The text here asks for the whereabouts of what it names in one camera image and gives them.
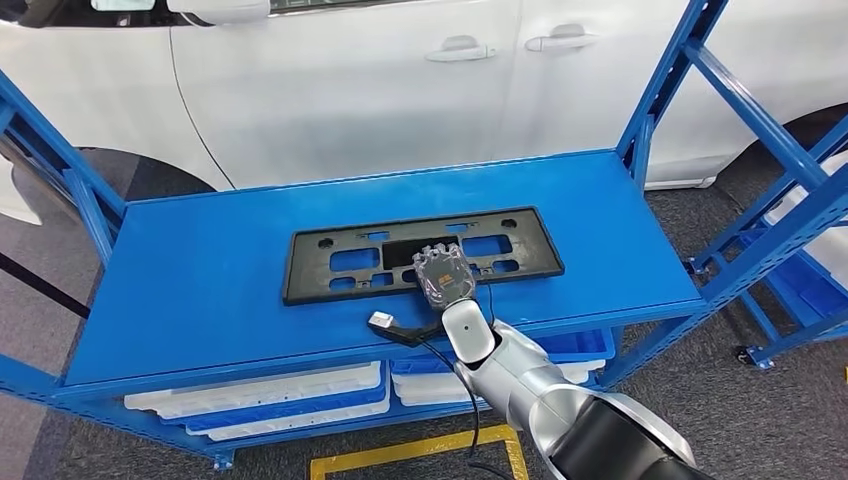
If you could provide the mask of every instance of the caster wheel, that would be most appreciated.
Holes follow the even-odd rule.
[[[740,345],[733,349],[736,360],[743,365],[753,365],[754,359],[748,354],[748,347]]]

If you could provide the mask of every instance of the mounting hole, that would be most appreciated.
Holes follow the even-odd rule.
[[[404,270],[404,272],[400,274],[400,278],[406,283],[418,282],[418,279],[415,277],[415,270]]]

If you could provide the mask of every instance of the wire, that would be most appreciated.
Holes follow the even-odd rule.
[[[494,309],[492,308],[491,291],[492,287],[489,287],[489,310],[492,313],[492,320],[494,321]],[[456,378],[458,378],[459,381],[462,383],[462,386],[465,387],[465,391],[468,392],[468,396],[471,397],[471,407],[474,409],[474,416],[472,417],[474,419],[474,434],[471,436],[471,445],[468,446],[468,453],[466,454],[468,458],[466,459],[466,465],[471,468],[476,468],[478,470],[484,470],[504,480],[514,480],[511,475],[507,475],[506,473],[498,470],[497,468],[487,463],[472,460],[474,458],[474,455],[477,453],[477,442],[480,439],[480,408],[477,406],[477,397],[474,395],[474,392],[471,390],[471,387],[468,385],[468,382],[465,381],[465,378],[463,378],[463,376],[456,371],[451,361],[448,360],[448,358],[445,357],[442,352],[436,350],[436,347],[430,345],[427,340],[420,340],[421,344],[424,345],[427,350],[430,350],[433,355],[435,355],[439,360],[441,360],[442,363],[447,365],[447,367],[454,373],[454,375],[456,375]]]
[[[439,360],[442,361],[448,368],[456,375],[456,378],[462,382],[462,386],[465,387],[465,391],[468,392],[468,395],[471,397],[471,407],[474,409],[474,435],[471,437],[471,445],[468,447],[468,456],[473,457],[474,453],[477,449],[477,441],[480,437],[480,408],[477,407],[477,397],[474,396],[474,392],[471,391],[471,387],[468,386],[468,382],[465,381],[465,378],[459,374],[454,368],[453,364],[450,360],[440,351],[436,350],[436,347],[430,345],[430,342],[427,340],[421,340],[421,344],[424,345],[427,350],[433,353]]]

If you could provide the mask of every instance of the black cable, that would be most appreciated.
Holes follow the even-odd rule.
[[[53,300],[57,304],[65,307],[70,312],[82,318],[88,318],[88,314],[91,313],[91,310],[89,310],[88,307],[77,301],[77,299],[71,297],[62,290],[59,290],[59,288],[57,288],[52,283],[39,277],[31,270],[27,269],[20,263],[12,260],[11,258],[7,257],[2,253],[0,253],[0,270],[15,277],[16,279],[25,283],[33,290],[44,295],[50,300]]]
[[[468,392],[468,395],[471,397],[471,407],[474,409],[474,435],[471,437],[471,446],[468,447],[468,457],[473,457],[475,450],[477,449],[477,440],[480,437],[480,409],[477,407],[477,397],[474,396],[474,392],[471,391],[471,387],[468,386],[468,382],[465,381],[465,378],[459,374],[454,368],[453,364],[444,354],[438,350],[436,347],[430,345],[430,342],[427,340],[421,340],[421,344],[424,345],[427,350],[433,353],[439,360],[442,361],[447,367],[456,375],[456,378],[462,382],[462,386],[465,387],[465,391]]]
[[[494,321],[494,309],[492,308],[491,292],[492,287],[489,287],[489,310],[492,313],[492,321]],[[465,387],[465,391],[468,392],[468,396],[471,397],[471,407],[474,409],[474,434],[471,436],[471,445],[469,445],[468,447],[468,453],[466,455],[468,458],[466,459],[466,465],[471,468],[476,468],[478,470],[484,470],[504,480],[514,480],[511,475],[507,475],[506,473],[498,470],[496,467],[493,467],[487,463],[472,460],[474,458],[474,455],[476,454],[477,442],[480,438],[480,408],[477,406],[477,397],[474,396],[474,392],[471,390],[471,387],[468,385],[468,382],[465,381],[465,378],[463,378],[462,375],[460,375],[459,372],[454,369],[454,366],[451,361],[448,360],[447,357],[442,354],[442,352],[436,350],[436,347],[430,345],[430,343],[426,340],[422,339],[421,344],[424,345],[427,350],[430,350],[430,352],[432,352],[433,355],[435,355],[439,360],[441,360],[442,363],[447,365],[447,367],[454,373],[454,375],[456,375],[456,378],[458,378],[459,381],[462,383],[462,386]]]

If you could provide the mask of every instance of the robotic hand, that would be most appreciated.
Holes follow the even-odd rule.
[[[459,247],[425,248],[414,267],[430,305],[442,312],[457,374],[514,429],[530,435],[555,478],[710,479],[695,469],[686,440],[647,408],[626,395],[568,382],[538,344],[501,321],[490,325]],[[376,314],[369,326],[393,340],[433,331],[409,335],[390,316]]]

